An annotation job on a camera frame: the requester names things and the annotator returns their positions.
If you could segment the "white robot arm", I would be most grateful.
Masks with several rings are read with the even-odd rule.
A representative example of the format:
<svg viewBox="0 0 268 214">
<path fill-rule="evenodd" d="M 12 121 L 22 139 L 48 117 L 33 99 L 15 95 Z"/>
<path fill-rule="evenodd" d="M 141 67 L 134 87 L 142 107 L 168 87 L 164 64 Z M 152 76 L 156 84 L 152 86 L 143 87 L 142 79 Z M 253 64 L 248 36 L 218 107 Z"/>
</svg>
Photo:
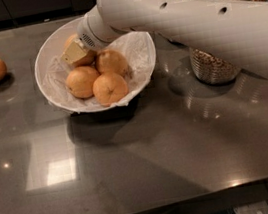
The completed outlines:
<svg viewBox="0 0 268 214">
<path fill-rule="evenodd" d="M 155 32 L 268 79 L 268 2 L 96 0 L 64 50 L 67 63 L 131 31 Z"/>
</svg>

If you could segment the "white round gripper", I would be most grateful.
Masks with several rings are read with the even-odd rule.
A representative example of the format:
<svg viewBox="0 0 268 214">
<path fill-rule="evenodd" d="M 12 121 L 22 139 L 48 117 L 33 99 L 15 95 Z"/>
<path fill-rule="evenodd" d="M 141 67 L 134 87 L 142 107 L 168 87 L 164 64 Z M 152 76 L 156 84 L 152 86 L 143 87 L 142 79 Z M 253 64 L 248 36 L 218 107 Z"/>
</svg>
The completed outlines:
<svg viewBox="0 0 268 214">
<path fill-rule="evenodd" d="M 101 50 L 111 44 L 110 29 L 103 21 L 98 8 L 92 8 L 85 14 L 78 24 L 77 32 L 78 38 L 74 37 L 66 42 L 61 55 L 67 64 L 82 60 L 88 54 L 88 49 Z"/>
</svg>

